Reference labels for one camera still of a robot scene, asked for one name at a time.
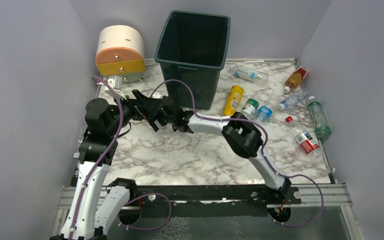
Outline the yellow juice bottle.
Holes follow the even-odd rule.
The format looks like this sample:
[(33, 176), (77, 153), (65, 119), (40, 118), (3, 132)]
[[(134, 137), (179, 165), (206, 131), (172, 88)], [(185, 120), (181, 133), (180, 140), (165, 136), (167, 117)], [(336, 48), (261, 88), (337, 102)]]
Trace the yellow juice bottle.
[(222, 115), (232, 116), (237, 111), (243, 95), (244, 89), (239, 85), (233, 85), (230, 89)]

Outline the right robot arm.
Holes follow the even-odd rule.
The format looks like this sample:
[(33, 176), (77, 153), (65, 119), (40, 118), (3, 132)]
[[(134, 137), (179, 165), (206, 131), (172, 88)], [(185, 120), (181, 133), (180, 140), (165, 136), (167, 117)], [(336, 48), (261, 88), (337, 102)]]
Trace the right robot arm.
[(159, 127), (171, 125), (175, 132), (224, 137), (232, 151), (249, 160), (260, 173), (268, 189), (269, 199), (279, 204), (287, 202), (292, 183), (280, 173), (273, 158), (264, 150), (264, 133), (255, 122), (240, 112), (225, 117), (197, 115), (192, 110), (183, 110), (171, 97), (151, 98), (137, 89), (132, 93), (134, 98), (126, 100), (132, 113), (130, 119), (146, 120), (155, 132)]

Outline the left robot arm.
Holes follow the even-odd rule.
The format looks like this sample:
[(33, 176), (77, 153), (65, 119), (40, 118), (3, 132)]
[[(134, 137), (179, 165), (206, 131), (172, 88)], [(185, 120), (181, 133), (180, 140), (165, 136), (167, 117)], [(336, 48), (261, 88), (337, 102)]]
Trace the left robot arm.
[(121, 128), (131, 119), (140, 119), (134, 99), (111, 105), (103, 98), (85, 107), (87, 125), (79, 147), (76, 188), (60, 234), (53, 240), (105, 240), (121, 207), (135, 195), (135, 181), (124, 179), (110, 190), (109, 198), (98, 205), (104, 180), (118, 146)]

